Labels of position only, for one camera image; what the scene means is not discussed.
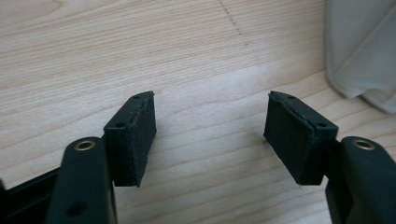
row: light wood surface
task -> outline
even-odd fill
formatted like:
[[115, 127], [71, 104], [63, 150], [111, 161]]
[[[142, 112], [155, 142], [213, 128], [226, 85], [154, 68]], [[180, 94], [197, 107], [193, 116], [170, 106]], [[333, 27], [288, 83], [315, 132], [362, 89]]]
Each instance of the light wood surface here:
[[324, 78], [324, 1], [0, 1], [0, 177], [43, 174], [153, 90], [158, 134], [120, 223], [331, 223], [264, 141], [269, 91], [303, 99], [396, 159], [396, 116]]

